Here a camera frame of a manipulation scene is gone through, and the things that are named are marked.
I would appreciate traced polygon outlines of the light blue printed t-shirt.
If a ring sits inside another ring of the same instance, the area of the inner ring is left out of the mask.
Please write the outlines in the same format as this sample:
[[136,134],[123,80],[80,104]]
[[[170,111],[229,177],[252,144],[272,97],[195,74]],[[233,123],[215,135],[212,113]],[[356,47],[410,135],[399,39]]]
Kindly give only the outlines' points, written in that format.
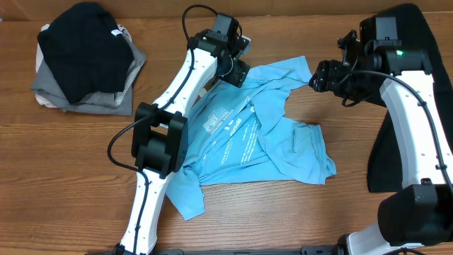
[[188,153],[166,190],[185,220],[204,213],[204,186],[288,180],[323,185],[336,174],[321,127],[285,115],[291,91],[311,77],[303,56],[261,65],[242,87],[220,81],[193,106]]

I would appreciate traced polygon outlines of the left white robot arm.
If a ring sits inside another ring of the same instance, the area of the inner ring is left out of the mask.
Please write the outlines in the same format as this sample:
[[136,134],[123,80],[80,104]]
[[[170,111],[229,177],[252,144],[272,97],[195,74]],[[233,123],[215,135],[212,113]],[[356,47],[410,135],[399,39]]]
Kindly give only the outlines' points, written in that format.
[[170,180],[185,161],[188,115],[200,92],[212,79],[241,87],[250,69],[240,57],[251,46],[240,23],[217,13],[214,25],[187,38],[187,56],[171,85],[152,104],[140,103],[132,133],[131,170],[137,186],[127,230],[113,254],[152,254],[157,225]]

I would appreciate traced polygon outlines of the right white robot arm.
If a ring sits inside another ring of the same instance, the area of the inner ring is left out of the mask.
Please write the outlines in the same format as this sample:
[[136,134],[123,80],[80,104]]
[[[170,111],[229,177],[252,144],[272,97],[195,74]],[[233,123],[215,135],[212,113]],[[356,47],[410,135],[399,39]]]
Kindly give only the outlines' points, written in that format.
[[405,46],[396,19],[373,16],[338,41],[343,58],[321,61],[310,79],[345,107],[385,106],[398,142],[402,188],[383,200],[377,221],[342,236],[332,254],[407,254],[452,240],[452,152],[437,112],[425,50]]

